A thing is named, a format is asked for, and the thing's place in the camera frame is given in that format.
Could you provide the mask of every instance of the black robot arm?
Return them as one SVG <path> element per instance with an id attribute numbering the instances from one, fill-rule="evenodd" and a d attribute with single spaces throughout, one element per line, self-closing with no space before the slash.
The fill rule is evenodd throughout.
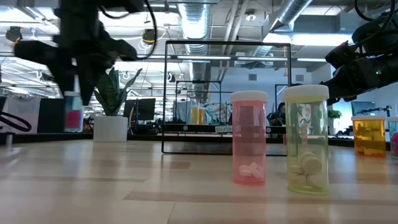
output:
<path id="1" fill-rule="evenodd" d="M 156 30 L 156 20 L 148 0 L 144 0 Z M 106 10 L 123 7 L 127 14 L 110 16 Z M 99 75 L 111 68 L 116 59 L 124 61 L 143 60 L 151 55 L 156 46 L 157 32 L 150 54 L 138 58 L 134 47 L 124 40 L 114 40 L 105 31 L 98 19 L 98 11 L 112 19 L 121 19 L 143 9 L 141 0 L 60 0 L 54 14 L 60 18 L 60 33 L 53 37 L 58 45 L 52 47 L 39 41 L 20 41 L 14 47 L 16 57 L 48 66 L 61 92 L 73 91 L 75 75 L 80 82 L 80 95 L 88 105 Z"/>
<path id="2" fill-rule="evenodd" d="M 362 93 L 398 82 L 398 10 L 395 0 L 391 0 L 390 12 L 377 19 L 364 16 L 357 3 L 358 0 L 355 1 L 357 13 L 369 22 L 354 32 L 355 44 L 342 43 L 326 56 L 326 61 L 336 68 L 331 80 L 321 82 L 329 87 L 328 105 L 342 98 L 355 100 Z"/>

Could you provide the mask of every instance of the snake plant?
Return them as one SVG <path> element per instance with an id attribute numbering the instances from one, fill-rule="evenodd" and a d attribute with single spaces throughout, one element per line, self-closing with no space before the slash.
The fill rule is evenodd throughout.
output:
<path id="1" fill-rule="evenodd" d="M 94 91 L 95 98 L 101 103 L 106 116 L 117 116 L 121 105 L 127 100 L 127 95 L 130 90 L 127 90 L 141 73 L 142 68 L 139 69 L 136 75 L 130 79 L 124 88 L 119 88 L 119 71 L 114 68 L 109 74 L 106 72 L 99 76 L 96 85 L 97 90 Z"/>

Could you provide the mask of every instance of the black cable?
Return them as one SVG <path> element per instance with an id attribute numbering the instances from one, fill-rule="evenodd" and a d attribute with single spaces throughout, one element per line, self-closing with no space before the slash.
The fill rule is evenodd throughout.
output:
<path id="1" fill-rule="evenodd" d="M 398 34 L 398 30 L 385 31 L 381 35 L 389 35 L 389 34 Z M 398 41 L 396 43 L 392 44 L 390 47 L 388 47 L 388 49 L 379 50 L 377 52 L 366 52 L 366 53 L 362 54 L 362 56 L 368 57 L 368 56 L 378 56 L 378 55 L 382 55 L 382 54 L 389 55 L 389 54 L 392 54 L 396 50 L 397 47 L 398 47 Z"/>
<path id="2" fill-rule="evenodd" d="M 7 116 L 9 118 L 14 118 L 17 121 L 20 121 L 22 124 L 26 125 L 26 128 L 14 123 L 14 122 L 6 119 L 6 118 L 3 118 L 3 116 Z M 3 122 L 6 125 L 12 127 L 12 128 L 20 130 L 20 131 L 28 132 L 28 131 L 30 131 L 32 129 L 32 125 L 30 125 L 29 122 L 27 122 L 26 120 L 24 120 L 24 119 L 22 119 L 20 117 L 17 117 L 15 115 L 6 113 L 6 112 L 0 112 L 0 121 Z"/>
<path id="3" fill-rule="evenodd" d="M 344 10 L 340 6 L 334 5 L 334 6 L 331 6 L 328 10 L 326 10 L 326 12 L 323 15 L 325 16 L 334 7 L 338 7 L 342 12 L 344 12 Z"/>
<path id="4" fill-rule="evenodd" d="M 355 44 L 356 47 L 358 47 L 360 45 L 363 45 L 367 41 L 371 40 L 373 37 L 379 35 L 388 26 L 388 24 L 391 22 L 392 18 L 394 17 L 394 14 L 396 13 L 396 1 L 395 0 L 390 0 L 390 2 L 391 2 L 391 10 L 390 10 L 390 13 L 388 14 L 388 17 L 387 17 L 386 21 L 383 23 L 383 26 L 378 31 L 376 31 L 375 33 L 370 35 L 369 37 L 367 37 L 364 40 L 361 40 L 360 42 L 356 43 Z"/>
<path id="5" fill-rule="evenodd" d="M 150 6 L 150 4 L 149 4 L 149 0 L 144 0 L 144 2 L 145 2 L 145 4 L 147 5 L 147 8 L 148 8 L 150 17 L 152 18 L 152 22 L 154 23 L 154 31 L 155 31 L 155 32 L 154 32 L 154 44 L 152 45 L 152 48 L 150 49 L 149 54 L 146 55 L 145 57 L 138 58 L 138 60 L 145 60 L 145 59 L 148 59 L 149 56 L 151 56 L 151 55 L 154 53 L 155 48 L 156 48 L 156 45 L 157 45 L 157 25 L 156 25 L 155 14 L 154 14 L 154 11 L 152 10 L 152 8 L 151 8 L 151 6 Z"/>
<path id="6" fill-rule="evenodd" d="M 369 18 L 369 17 L 365 16 L 365 15 L 361 12 L 361 10 L 359 10 L 359 7 L 358 7 L 358 0 L 355 0 L 355 2 L 354 2 L 354 8 L 355 8 L 356 13 L 360 16 L 360 18 L 362 18 L 362 19 L 364 19 L 364 20 L 366 20 L 366 21 L 369 21 L 369 22 L 371 22 L 371 21 L 374 20 L 374 19 L 372 19 L 372 18 Z"/>
<path id="7" fill-rule="evenodd" d="M 127 16 L 130 15 L 130 13 L 126 13 L 126 14 L 121 15 L 121 16 L 112 16 L 112 15 L 108 14 L 108 13 L 105 11 L 104 6 L 99 6 L 99 9 L 100 9 L 100 11 L 102 12 L 102 14 L 104 14 L 104 16 L 106 16 L 106 17 L 108 17 L 108 18 L 110 18 L 110 19 L 123 19 L 123 18 L 126 18 Z"/>
<path id="8" fill-rule="evenodd" d="M 154 23 L 154 31 L 155 31 L 155 32 L 154 32 L 154 44 L 152 45 L 152 48 L 151 48 L 149 54 L 146 55 L 145 57 L 137 58 L 138 60 L 145 60 L 145 59 L 148 59 L 148 58 L 154 53 L 155 48 L 156 48 L 156 45 L 157 45 L 157 25 L 156 25 L 155 14 L 154 14 L 154 11 L 152 10 L 152 7 L 151 7 L 150 4 L 149 4 L 149 0 L 144 0 L 144 2 L 145 2 L 145 5 L 146 5 L 147 8 L 148 8 L 148 11 L 149 11 L 149 14 L 150 14 L 150 18 L 152 19 L 152 22 Z M 119 16 L 119 17 L 115 17 L 115 16 L 109 15 L 109 14 L 105 11 L 105 8 L 104 8 L 103 6 L 100 6 L 99 9 L 100 9 L 100 11 L 101 11 L 106 17 L 111 18 L 111 19 L 122 19 L 122 18 L 125 18 L 125 17 L 127 17 L 128 15 L 130 15 L 130 13 L 127 13 L 127 14 L 125 14 L 125 15 L 122 15 L 122 16 Z"/>

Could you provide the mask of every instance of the white sign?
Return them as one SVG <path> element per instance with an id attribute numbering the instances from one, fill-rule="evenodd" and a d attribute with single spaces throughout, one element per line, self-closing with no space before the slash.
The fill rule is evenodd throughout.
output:
<path id="1" fill-rule="evenodd" d="M 232 126 L 217 126 L 216 127 L 216 132 L 217 133 L 231 133 L 232 132 Z"/>

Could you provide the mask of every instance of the pink pill bottle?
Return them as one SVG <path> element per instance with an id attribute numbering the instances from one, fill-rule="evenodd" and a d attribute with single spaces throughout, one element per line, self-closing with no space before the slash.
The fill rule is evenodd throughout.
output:
<path id="1" fill-rule="evenodd" d="M 231 94 L 234 183 L 265 183 L 267 102 L 268 94 L 263 91 L 238 91 Z"/>

